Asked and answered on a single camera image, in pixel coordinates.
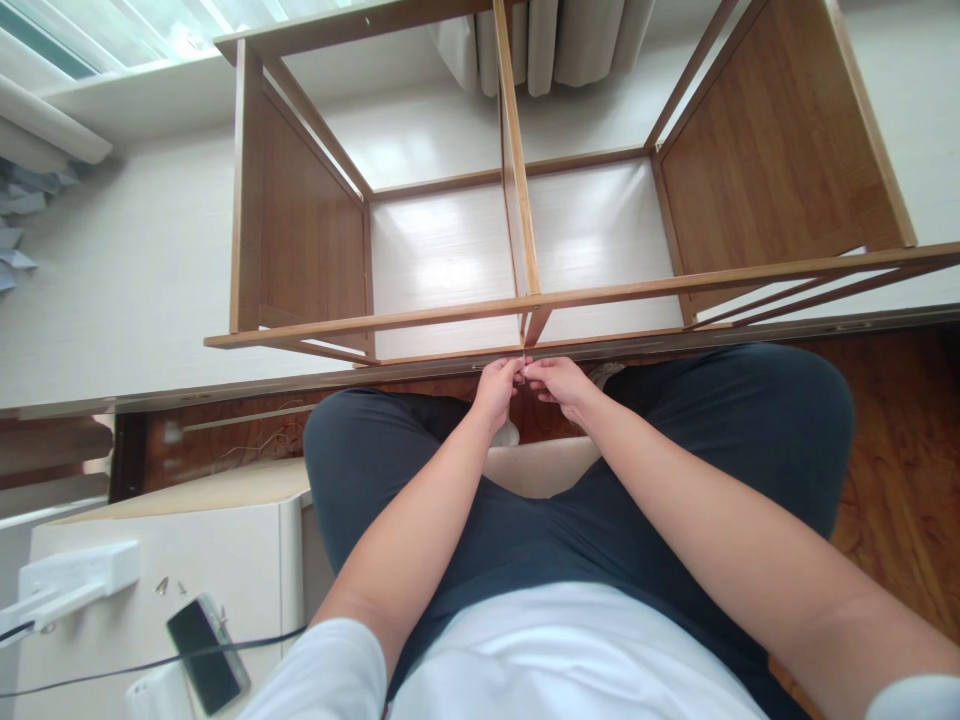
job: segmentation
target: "white table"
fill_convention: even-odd
[[[223,607],[234,642],[288,633],[309,620],[333,580],[302,459],[239,468],[42,525],[34,530],[30,559],[133,539],[140,542],[140,580],[54,632],[22,641],[18,689],[175,655],[166,622],[200,593]],[[155,589],[164,578],[161,595]],[[240,653],[252,691],[292,642]],[[126,720],[124,693],[145,674],[25,696],[14,717]],[[216,717],[236,717],[249,696]],[[205,717],[193,702],[196,717]]]

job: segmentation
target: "white plastic item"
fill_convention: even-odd
[[[19,600],[0,610],[0,633],[26,626],[5,647],[60,618],[129,587],[140,578],[136,540],[58,553],[20,568]]]
[[[183,664],[157,668],[127,690],[130,720],[194,720]]]

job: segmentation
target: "wooden divider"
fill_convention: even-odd
[[[500,62],[500,149],[503,160],[503,196],[507,210],[507,231],[513,255],[513,275],[517,295],[540,292],[537,272],[537,250],[533,244],[533,219],[530,216],[530,194],[520,142],[520,117],[513,84],[513,63],[504,0],[494,0],[497,28],[497,51]]]

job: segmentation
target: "wire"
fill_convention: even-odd
[[[4,640],[8,640],[12,638],[14,635],[19,635],[24,630],[33,630],[33,625],[34,625],[33,620],[31,620],[28,623],[24,623],[23,625],[17,625],[15,628],[7,630],[5,633],[0,635],[0,642],[3,642]]]
[[[202,650],[196,650],[185,655],[174,655],[173,657],[164,658],[163,660],[156,660],[152,663],[147,663],[146,665],[138,665],[137,667],[127,668],[126,670],[114,670],[108,673],[100,673],[99,675],[87,675],[86,677],[73,678],[72,680],[61,680],[60,682],[51,683],[50,685],[43,685],[41,687],[31,688],[30,690],[21,690],[20,692],[0,693],[0,700],[22,697],[24,695],[35,695],[36,693],[46,692],[47,690],[53,690],[54,688],[65,687],[66,685],[76,685],[77,683],[89,682],[91,680],[102,680],[103,678],[113,677],[115,675],[127,675],[132,672],[153,670],[154,668],[161,667],[163,665],[169,665],[170,663],[177,662],[178,660],[192,660],[193,658],[203,657],[204,655],[217,655],[219,653],[237,650],[250,650],[251,648],[276,645],[277,643],[286,642],[287,640],[295,638],[306,629],[307,627],[304,625],[302,628],[288,632],[286,635],[278,635],[277,637],[266,638],[264,640],[248,640],[242,643],[217,645],[216,647],[203,648]]]
[[[293,437],[293,438],[287,436],[285,433],[287,432],[287,430],[288,430],[289,428],[297,428],[297,429],[300,431],[299,436]],[[256,440],[254,440],[255,443],[256,443],[256,442],[259,442],[260,436],[261,436],[262,434],[263,434],[262,431],[257,434],[257,438],[256,438]],[[302,438],[303,438],[303,426],[302,426],[300,423],[297,423],[297,422],[287,423],[287,424],[284,425],[282,428],[280,428],[280,429],[277,430],[275,433],[273,433],[273,435],[271,435],[270,437],[268,437],[261,445],[253,445],[253,446],[244,446],[244,445],[241,445],[241,446],[239,446],[239,447],[235,447],[235,448],[232,448],[232,449],[230,449],[230,450],[227,450],[227,452],[225,452],[223,455],[221,455],[220,457],[218,457],[216,460],[213,461],[213,465],[210,467],[210,474],[211,474],[211,475],[215,475],[215,474],[217,473],[217,467],[218,467],[218,465],[220,464],[220,461],[226,459],[227,457],[229,457],[229,456],[232,455],[233,453],[237,452],[238,450],[242,450],[242,451],[243,451],[243,455],[240,456],[240,461],[239,461],[236,465],[234,465],[233,468],[231,468],[231,469],[240,467],[241,465],[244,464],[243,460],[244,460],[244,458],[246,457],[246,454],[247,454],[247,451],[248,451],[248,450],[252,450],[252,451],[255,453],[253,459],[254,459],[254,462],[256,462],[256,461],[259,461],[259,460],[261,459],[263,450],[264,450],[270,443],[272,443],[274,440],[277,441],[277,445],[279,445],[280,447],[285,448],[285,447],[287,447],[288,445],[292,445],[292,444],[296,443],[297,441],[301,440]]]

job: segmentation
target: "leg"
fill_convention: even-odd
[[[853,413],[843,378],[822,359],[777,345],[737,346],[627,368],[604,390],[677,444],[829,536]],[[690,631],[771,717],[805,716],[767,672],[763,649],[700,588],[605,462],[555,500],[562,537],[588,548],[613,584]]]
[[[307,423],[305,456],[327,554],[339,572],[377,515],[433,457],[469,404],[351,389]],[[543,506],[481,478],[450,565],[400,656],[389,697],[463,608],[523,587],[572,579],[558,562]]]
[[[311,413],[304,457],[336,572],[469,409],[455,398],[352,388],[326,398]]]

